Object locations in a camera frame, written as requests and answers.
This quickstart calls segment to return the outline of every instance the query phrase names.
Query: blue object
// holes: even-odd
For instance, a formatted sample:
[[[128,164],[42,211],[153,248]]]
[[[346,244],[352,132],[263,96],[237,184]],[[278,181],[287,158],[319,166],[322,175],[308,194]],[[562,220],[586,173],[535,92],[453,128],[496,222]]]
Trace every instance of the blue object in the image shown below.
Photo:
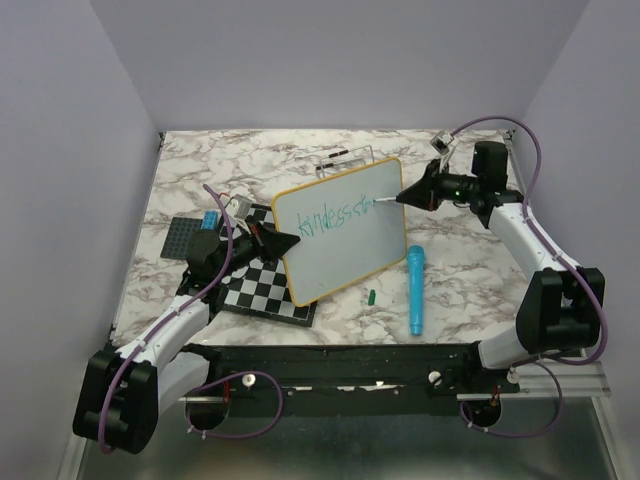
[[[409,264],[409,328],[411,335],[422,335],[424,296],[424,248],[411,245],[407,253]]]
[[[216,223],[218,223],[218,212],[209,211],[204,214],[200,228],[213,230],[216,228]]]

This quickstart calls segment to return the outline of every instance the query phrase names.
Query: whiteboard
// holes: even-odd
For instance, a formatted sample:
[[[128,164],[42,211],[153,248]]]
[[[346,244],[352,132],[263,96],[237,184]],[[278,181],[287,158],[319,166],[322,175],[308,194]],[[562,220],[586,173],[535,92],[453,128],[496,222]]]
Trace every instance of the whiteboard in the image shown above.
[[[276,229],[300,236],[284,256],[295,305],[308,305],[405,257],[404,207],[373,203],[401,190],[400,161],[388,158],[273,198]]]

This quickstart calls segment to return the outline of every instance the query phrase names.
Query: white wire stand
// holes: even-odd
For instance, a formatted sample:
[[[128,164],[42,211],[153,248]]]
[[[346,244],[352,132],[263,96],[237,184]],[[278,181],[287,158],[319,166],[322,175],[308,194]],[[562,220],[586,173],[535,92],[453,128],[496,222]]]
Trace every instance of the white wire stand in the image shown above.
[[[315,167],[318,178],[326,178],[341,171],[351,170],[361,165],[369,165],[376,160],[373,156],[373,147],[365,145],[363,147],[342,149],[338,152],[326,155],[325,152],[312,154],[309,156]]]

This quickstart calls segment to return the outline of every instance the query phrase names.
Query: gray floor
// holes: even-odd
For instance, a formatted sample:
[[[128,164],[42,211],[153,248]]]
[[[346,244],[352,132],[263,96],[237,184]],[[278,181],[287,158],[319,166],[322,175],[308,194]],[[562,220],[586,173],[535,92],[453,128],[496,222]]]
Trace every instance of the gray floor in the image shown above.
[[[532,431],[554,408],[551,400],[511,400],[500,427]],[[233,427],[249,431],[261,422],[234,420]],[[103,456],[91,442],[80,478],[602,480],[615,478],[611,471],[591,401],[581,399],[568,402],[554,432],[528,440],[470,431],[458,418],[412,415],[283,418],[256,439],[202,441],[187,435],[182,405],[176,405],[140,455]]]

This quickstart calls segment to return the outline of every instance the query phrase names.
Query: yellow whiteboard frame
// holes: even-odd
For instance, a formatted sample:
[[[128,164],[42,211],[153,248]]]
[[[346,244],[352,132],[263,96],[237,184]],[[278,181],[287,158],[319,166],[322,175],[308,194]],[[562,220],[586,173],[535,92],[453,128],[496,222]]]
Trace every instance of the yellow whiteboard frame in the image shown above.
[[[319,180],[314,180],[313,182],[309,182],[309,183],[305,183],[304,185],[299,185],[297,187],[293,187],[290,188],[289,190],[284,190],[283,192],[280,192],[278,194],[276,194],[272,199],[271,199],[271,212],[273,213],[273,220],[276,224],[276,230],[280,231],[280,225],[278,224],[278,215],[276,214],[276,209],[275,209],[275,204],[276,204],[276,200],[278,200],[278,198],[280,197],[284,197],[285,195],[288,195],[290,193],[293,192],[297,192],[298,190],[303,190],[305,188],[309,188],[309,187],[313,187],[314,185],[318,185],[320,183],[324,183],[324,182],[329,182],[331,180],[334,180],[338,177],[344,177],[345,175],[349,175],[352,173],[356,173],[359,172],[361,170],[366,170],[367,168],[373,168],[375,166],[381,165],[383,163],[387,163],[387,162],[398,162],[398,166],[400,167],[400,183],[402,185],[402,188],[404,188],[404,178],[402,176],[402,163],[400,162],[400,159],[397,157],[387,157],[385,159],[379,160],[377,162],[373,162],[370,163],[368,165],[363,165],[361,167],[356,167],[356,168],[352,168],[351,170],[347,170],[346,172],[341,172],[341,173],[336,173],[335,175],[331,175],[330,177],[327,178],[321,178]],[[349,282],[349,283],[345,283],[344,285],[334,288],[333,290],[328,291],[327,293],[320,295],[319,297],[316,297],[312,300],[309,300],[308,303],[305,304],[301,304],[298,303],[296,301],[296,295],[295,295],[295,291],[293,289],[293,284],[291,284],[291,282],[289,282],[289,266],[287,265],[287,256],[285,255],[282,259],[282,261],[284,262],[284,270],[285,273],[287,275],[287,284],[289,287],[289,291],[291,293],[291,301],[293,302],[293,304],[296,307],[305,307],[307,305],[310,305],[313,302],[317,302],[319,299],[324,298],[324,297],[328,297],[329,295],[333,295],[335,292],[337,292],[338,290],[342,290],[344,288],[350,287],[351,285],[354,285],[358,282],[361,282],[362,280],[364,280],[365,278],[368,278],[372,275],[375,275],[376,273],[380,273],[381,271],[389,268],[391,265],[395,265],[396,263],[400,263],[402,260],[404,260],[407,256],[407,248],[408,248],[408,243],[407,243],[407,217],[404,211],[404,208],[402,209],[402,225],[404,226],[404,255],[402,255],[402,257],[400,257],[398,260],[394,260],[393,262],[378,268],[377,270],[374,270],[371,273],[368,273],[366,275],[363,275],[360,278],[356,278],[355,280]]]

